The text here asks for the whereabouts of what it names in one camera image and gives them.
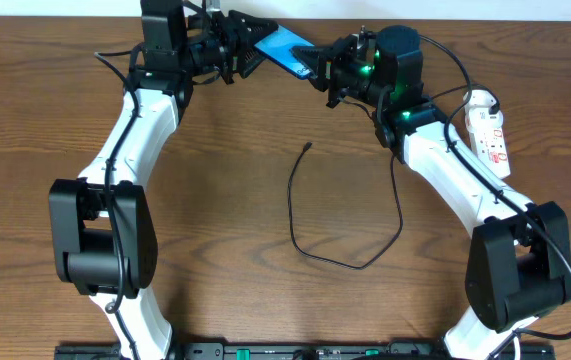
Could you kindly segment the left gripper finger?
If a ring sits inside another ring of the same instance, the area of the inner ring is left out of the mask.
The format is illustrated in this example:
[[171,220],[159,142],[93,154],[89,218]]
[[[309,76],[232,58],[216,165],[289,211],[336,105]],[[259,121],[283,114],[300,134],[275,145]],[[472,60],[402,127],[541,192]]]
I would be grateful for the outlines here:
[[245,79],[249,77],[265,59],[266,57],[255,48],[246,49],[237,54],[234,72]]
[[247,45],[255,45],[279,28],[275,20],[254,17],[236,10],[229,11],[229,18],[235,26],[240,41]]

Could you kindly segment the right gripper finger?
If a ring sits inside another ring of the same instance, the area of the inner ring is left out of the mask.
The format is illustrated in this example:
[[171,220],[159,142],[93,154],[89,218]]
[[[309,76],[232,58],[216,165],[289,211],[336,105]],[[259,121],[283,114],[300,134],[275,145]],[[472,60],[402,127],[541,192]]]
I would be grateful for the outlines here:
[[300,63],[307,71],[306,79],[318,91],[325,92],[328,89],[326,60],[319,60],[318,62],[306,63],[300,60]]
[[307,68],[325,67],[327,63],[336,58],[336,51],[332,46],[303,46],[292,48],[293,56]]

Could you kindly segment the blue Galaxy smartphone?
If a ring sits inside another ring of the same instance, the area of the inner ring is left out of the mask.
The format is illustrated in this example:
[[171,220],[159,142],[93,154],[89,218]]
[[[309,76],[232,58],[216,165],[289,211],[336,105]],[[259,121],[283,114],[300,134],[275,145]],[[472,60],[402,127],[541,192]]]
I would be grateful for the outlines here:
[[307,71],[292,54],[292,48],[298,45],[312,46],[312,43],[286,27],[279,26],[276,32],[257,42],[255,48],[297,79],[306,80]]

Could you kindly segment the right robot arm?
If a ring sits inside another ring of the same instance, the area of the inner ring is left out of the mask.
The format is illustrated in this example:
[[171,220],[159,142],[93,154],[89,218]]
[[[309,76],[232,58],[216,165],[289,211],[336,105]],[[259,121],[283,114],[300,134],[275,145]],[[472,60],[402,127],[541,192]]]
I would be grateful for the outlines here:
[[329,46],[296,46],[311,84],[340,103],[374,107],[381,145],[420,174],[471,238],[465,277],[468,309],[445,335],[449,356],[492,359],[516,347],[532,324],[571,301],[571,249],[565,212],[535,204],[485,163],[496,132],[497,100],[468,86],[461,104],[474,147],[424,93],[425,37],[406,26],[362,31]]

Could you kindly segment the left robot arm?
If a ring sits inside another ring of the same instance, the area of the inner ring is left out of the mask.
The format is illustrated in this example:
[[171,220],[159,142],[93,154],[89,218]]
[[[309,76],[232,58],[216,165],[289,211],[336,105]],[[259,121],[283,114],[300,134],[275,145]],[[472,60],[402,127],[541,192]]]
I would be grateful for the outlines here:
[[106,315],[121,359],[176,359],[182,353],[152,288],[158,242],[146,188],[193,90],[232,83],[262,62],[257,44],[276,21],[207,3],[145,1],[143,39],[119,74],[120,115],[93,161],[49,191],[58,277]]

